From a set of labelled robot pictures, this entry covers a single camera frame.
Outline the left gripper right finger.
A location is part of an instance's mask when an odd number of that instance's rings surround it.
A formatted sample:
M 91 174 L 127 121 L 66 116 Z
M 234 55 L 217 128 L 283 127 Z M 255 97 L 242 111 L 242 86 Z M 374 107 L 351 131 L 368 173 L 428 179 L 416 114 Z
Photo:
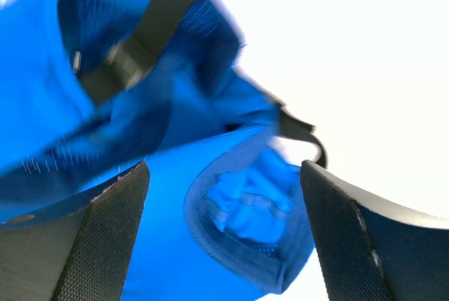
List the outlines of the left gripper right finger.
M 448 299 L 448 219 L 303 161 L 300 179 L 330 300 Z

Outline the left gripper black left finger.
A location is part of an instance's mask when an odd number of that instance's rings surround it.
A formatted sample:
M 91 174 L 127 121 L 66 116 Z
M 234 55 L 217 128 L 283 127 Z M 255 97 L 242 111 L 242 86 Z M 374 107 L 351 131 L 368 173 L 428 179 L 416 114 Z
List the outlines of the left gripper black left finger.
M 149 189 L 140 162 L 1 224 L 1 299 L 120 300 Z

